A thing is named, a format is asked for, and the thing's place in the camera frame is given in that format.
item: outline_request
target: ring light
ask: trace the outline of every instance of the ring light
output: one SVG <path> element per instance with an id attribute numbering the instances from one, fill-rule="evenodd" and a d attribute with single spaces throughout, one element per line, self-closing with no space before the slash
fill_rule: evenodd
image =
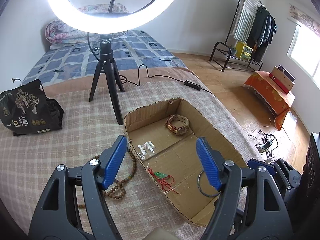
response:
<path id="1" fill-rule="evenodd" d="M 135 13 L 117 18 L 89 15 L 76 9 L 69 0 L 48 0 L 55 15 L 69 26 L 89 33 L 119 33 L 144 25 L 163 13 L 174 0 L 154 0 Z"/>

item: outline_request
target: tree illustration on bag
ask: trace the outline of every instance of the tree illustration on bag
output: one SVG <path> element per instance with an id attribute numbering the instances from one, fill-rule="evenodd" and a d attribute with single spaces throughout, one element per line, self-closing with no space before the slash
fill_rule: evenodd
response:
<path id="1" fill-rule="evenodd" d="M 17 107 L 19 107 L 22 112 L 25 114 L 25 108 L 28 108 L 30 106 L 33 107 L 32 112 L 34 114 L 37 114 L 37 104 L 39 104 L 40 100 L 33 94 L 29 94 L 25 91 L 22 91 L 21 89 L 17 92 L 17 100 L 15 101 L 15 104 Z"/>

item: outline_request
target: black snack bag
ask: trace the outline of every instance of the black snack bag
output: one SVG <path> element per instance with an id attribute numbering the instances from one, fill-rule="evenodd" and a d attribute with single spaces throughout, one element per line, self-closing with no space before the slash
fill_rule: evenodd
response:
<path id="1" fill-rule="evenodd" d="M 62 129 L 63 113 L 38 79 L 0 94 L 0 119 L 15 136 Z"/>

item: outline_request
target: blue gripper pad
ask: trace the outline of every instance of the blue gripper pad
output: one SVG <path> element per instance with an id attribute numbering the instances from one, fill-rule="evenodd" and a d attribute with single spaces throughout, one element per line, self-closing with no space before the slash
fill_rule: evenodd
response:
<path id="1" fill-rule="evenodd" d="M 116 175 L 127 151 L 127 138 L 122 137 L 114 150 L 108 164 L 106 165 L 102 186 L 107 189 L 116 179 Z"/>
<path id="2" fill-rule="evenodd" d="M 197 139 L 196 150 L 210 185 L 219 191 L 222 186 L 219 177 L 219 169 L 211 156 L 210 150 L 201 138 Z"/>
<path id="3" fill-rule="evenodd" d="M 269 171 L 269 174 L 272 176 L 276 174 L 276 169 L 274 168 L 273 165 L 258 161 L 256 159 L 248 160 L 248 167 L 249 168 L 255 170 L 258 166 L 264 166 L 267 169 L 267 171 Z"/>

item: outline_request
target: silver screw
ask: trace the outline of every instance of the silver screw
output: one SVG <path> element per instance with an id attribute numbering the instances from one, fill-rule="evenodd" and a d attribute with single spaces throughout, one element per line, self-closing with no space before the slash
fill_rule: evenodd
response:
<path id="1" fill-rule="evenodd" d="M 267 171 L 267 169 L 264 166 L 259 166 L 258 170 L 261 171 L 261 172 L 266 172 Z"/>
<path id="2" fill-rule="evenodd" d="M 95 165 L 97 165 L 99 163 L 99 161 L 97 159 L 93 159 L 89 163 L 90 163 L 91 166 L 95 166 Z"/>
<path id="3" fill-rule="evenodd" d="M 227 165 L 227 166 L 233 166 L 233 165 L 235 165 L 235 163 L 232 161 L 232 160 L 226 160 L 225 161 L 225 164 Z"/>
<path id="4" fill-rule="evenodd" d="M 57 171 L 63 171 L 64 170 L 64 165 L 60 164 L 57 166 Z"/>

